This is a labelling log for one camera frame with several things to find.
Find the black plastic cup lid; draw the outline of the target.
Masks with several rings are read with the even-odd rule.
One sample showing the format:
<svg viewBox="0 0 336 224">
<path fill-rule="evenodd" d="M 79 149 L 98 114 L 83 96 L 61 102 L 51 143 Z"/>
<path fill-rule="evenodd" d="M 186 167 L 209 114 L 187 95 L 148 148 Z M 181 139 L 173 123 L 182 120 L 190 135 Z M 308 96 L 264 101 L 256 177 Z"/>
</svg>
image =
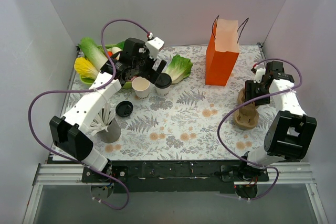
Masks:
<svg viewBox="0 0 336 224">
<path fill-rule="evenodd" d="M 172 84 L 171 76 L 167 73 L 161 73 L 155 82 L 155 86 L 159 89 L 168 88 Z"/>
</svg>

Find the orange paper bag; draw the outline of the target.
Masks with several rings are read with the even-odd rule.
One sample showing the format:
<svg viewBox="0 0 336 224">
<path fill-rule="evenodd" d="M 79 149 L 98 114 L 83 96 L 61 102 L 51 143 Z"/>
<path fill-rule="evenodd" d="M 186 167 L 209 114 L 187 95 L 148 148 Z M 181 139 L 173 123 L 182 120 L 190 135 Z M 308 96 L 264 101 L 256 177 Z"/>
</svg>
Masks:
<svg viewBox="0 0 336 224">
<path fill-rule="evenodd" d="M 205 84 L 225 86 L 240 54 L 239 40 L 249 21 L 221 19 L 217 16 L 212 24 L 212 34 L 205 56 Z"/>
</svg>

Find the brown cardboard cup carrier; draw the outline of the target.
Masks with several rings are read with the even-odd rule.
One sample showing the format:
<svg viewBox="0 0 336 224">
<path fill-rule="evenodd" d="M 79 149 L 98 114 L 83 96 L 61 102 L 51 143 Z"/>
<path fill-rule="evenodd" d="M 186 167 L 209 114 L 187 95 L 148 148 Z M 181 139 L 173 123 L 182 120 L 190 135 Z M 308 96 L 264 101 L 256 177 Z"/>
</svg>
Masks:
<svg viewBox="0 0 336 224">
<path fill-rule="evenodd" d="M 238 98 L 237 98 L 237 102 L 238 102 L 238 107 L 239 108 L 243 108 L 244 106 L 242 106 L 243 103 L 245 103 L 245 88 L 242 88 L 238 94 Z M 255 102 L 250 102 L 245 106 L 249 106 L 251 108 L 257 109 L 259 108 L 258 105 L 255 105 Z"/>
</svg>

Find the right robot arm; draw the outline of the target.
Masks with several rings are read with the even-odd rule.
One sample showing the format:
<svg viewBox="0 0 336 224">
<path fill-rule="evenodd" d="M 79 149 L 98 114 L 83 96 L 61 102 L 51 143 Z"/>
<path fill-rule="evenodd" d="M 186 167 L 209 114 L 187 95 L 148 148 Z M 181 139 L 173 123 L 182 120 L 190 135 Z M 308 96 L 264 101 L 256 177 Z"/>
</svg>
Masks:
<svg viewBox="0 0 336 224">
<path fill-rule="evenodd" d="M 264 69 L 252 70 L 254 80 L 247 80 L 238 94 L 238 103 L 254 101 L 240 108 L 234 115 L 235 123 L 244 129 L 253 129 L 258 124 L 257 108 L 273 100 L 277 114 L 266 133 L 261 147 L 246 152 L 245 161 L 238 166 L 238 176 L 251 180 L 260 176 L 264 168 L 288 159 L 303 159 L 308 151 L 317 127 L 317 120 L 306 115 L 296 94 L 291 91 L 295 85 L 293 76 L 286 74 L 283 63 L 271 61 Z M 263 96 L 273 93 L 273 98 Z"/>
</svg>

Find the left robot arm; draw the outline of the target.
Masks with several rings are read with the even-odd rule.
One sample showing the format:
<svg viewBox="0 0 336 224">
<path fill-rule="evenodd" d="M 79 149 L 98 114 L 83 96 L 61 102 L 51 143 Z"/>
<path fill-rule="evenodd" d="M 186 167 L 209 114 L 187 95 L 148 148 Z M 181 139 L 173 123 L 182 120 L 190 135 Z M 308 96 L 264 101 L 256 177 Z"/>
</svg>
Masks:
<svg viewBox="0 0 336 224">
<path fill-rule="evenodd" d="M 50 122 L 53 143 L 75 160 L 93 168 L 93 175 L 100 182 L 111 178 L 112 170 L 107 166 L 108 159 L 94 148 L 87 132 L 99 111 L 106 112 L 104 105 L 117 93 L 125 82 L 132 77 L 143 77 L 155 83 L 166 61 L 161 60 L 157 69 L 153 69 L 164 41 L 158 37 L 144 42 L 129 38 L 124 42 L 123 50 L 108 57 L 91 86 L 92 92 L 82 98 L 61 118 L 54 116 Z"/>
</svg>

